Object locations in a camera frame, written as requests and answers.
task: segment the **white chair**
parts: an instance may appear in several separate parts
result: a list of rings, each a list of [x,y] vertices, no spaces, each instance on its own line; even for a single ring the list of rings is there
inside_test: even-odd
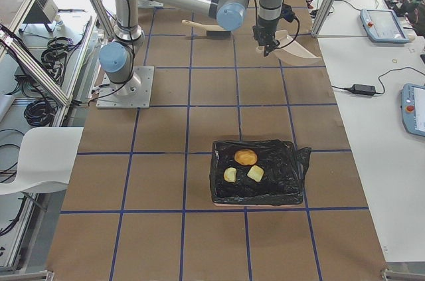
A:
[[[83,127],[39,127],[23,137],[15,180],[0,183],[0,195],[52,193],[68,187]]]

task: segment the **blue joint cap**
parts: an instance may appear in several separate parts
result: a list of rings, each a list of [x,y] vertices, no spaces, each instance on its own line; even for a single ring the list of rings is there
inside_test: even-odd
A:
[[[115,73],[126,64],[127,50],[120,43],[111,42],[100,50],[99,61],[105,72]]]
[[[239,29],[245,19],[246,9],[237,2],[223,5],[217,12],[217,23],[228,31]]]

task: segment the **black plastic bag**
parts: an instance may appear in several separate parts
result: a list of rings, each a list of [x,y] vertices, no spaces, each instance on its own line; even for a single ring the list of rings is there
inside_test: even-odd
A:
[[[303,202],[305,174],[311,148],[298,151],[290,141],[215,141],[212,144],[210,171],[214,203],[229,205],[299,205]],[[257,166],[264,170],[261,182],[246,174],[251,168],[234,160],[240,149],[251,149],[258,156]],[[236,182],[224,180],[224,171],[236,168]]]

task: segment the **metal bracket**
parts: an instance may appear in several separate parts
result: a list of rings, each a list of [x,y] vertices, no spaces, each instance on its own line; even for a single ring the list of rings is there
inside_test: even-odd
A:
[[[137,7],[139,9],[150,9],[152,7],[164,7],[164,4],[149,0],[137,0]]]
[[[127,96],[112,94],[99,99],[96,104],[98,108],[149,108],[154,67],[135,66],[133,69],[134,74],[138,75],[141,80],[140,86]],[[109,82],[109,78],[105,74],[102,84],[109,84]],[[99,97],[111,94],[111,92],[110,88],[103,88]]]

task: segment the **power adapter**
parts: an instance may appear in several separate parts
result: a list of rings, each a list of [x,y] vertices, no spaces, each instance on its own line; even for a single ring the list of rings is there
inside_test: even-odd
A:
[[[358,95],[374,96],[377,90],[372,85],[353,84],[352,87],[346,87],[344,90]]]

